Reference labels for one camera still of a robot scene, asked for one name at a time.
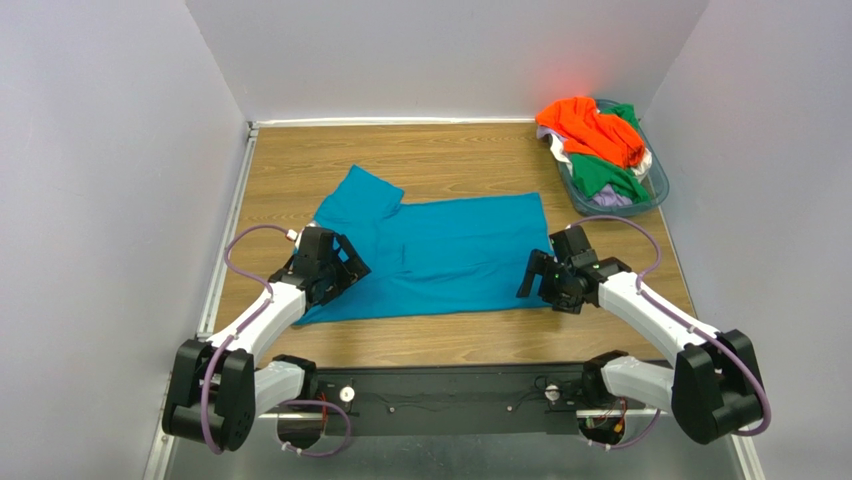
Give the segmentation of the blue t shirt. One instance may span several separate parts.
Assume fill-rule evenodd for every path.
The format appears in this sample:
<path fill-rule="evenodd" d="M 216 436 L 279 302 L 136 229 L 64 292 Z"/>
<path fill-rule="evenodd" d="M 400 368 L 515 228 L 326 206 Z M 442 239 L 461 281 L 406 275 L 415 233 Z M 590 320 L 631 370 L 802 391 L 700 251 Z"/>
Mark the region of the blue t shirt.
<path fill-rule="evenodd" d="M 536 192 L 406 203 L 402 189 L 354 165 L 313 220 L 346 236 L 371 272 L 305 324 L 542 308 L 517 291 L 530 253 L 547 251 Z"/>

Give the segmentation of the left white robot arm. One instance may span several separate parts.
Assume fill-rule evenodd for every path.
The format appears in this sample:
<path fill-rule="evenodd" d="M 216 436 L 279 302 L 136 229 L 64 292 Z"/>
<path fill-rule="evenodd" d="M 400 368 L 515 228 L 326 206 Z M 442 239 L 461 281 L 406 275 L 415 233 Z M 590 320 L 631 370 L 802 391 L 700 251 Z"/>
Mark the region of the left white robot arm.
<path fill-rule="evenodd" d="M 255 419 L 279 405 L 307 407 L 325 417 L 344 409 L 322 397 L 314 362 L 279 355 L 259 360 L 307 313 L 325 306 L 370 274 L 349 239 L 310 224 L 286 230 L 295 251 L 267 278 L 259 297 L 222 331 L 189 339 L 177 350 L 161 418 L 163 433 L 203 443 L 214 454 L 239 449 Z"/>

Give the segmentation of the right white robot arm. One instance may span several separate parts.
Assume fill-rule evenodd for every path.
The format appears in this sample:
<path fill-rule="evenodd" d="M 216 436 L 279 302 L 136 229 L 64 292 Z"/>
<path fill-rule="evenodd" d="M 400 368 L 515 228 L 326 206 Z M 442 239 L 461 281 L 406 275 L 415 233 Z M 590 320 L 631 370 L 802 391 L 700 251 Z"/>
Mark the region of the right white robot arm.
<path fill-rule="evenodd" d="M 727 435 L 755 436 L 772 410 L 750 338 L 723 332 L 685 313 L 615 257 L 601 259 L 580 222 L 549 237 L 549 252 L 534 249 L 517 291 L 536 294 L 554 310 L 578 314 L 586 305 L 625 321 L 664 355 L 662 367 L 614 350 L 583 366 L 579 395 L 589 406 L 636 400 L 674 417 L 694 442 Z"/>

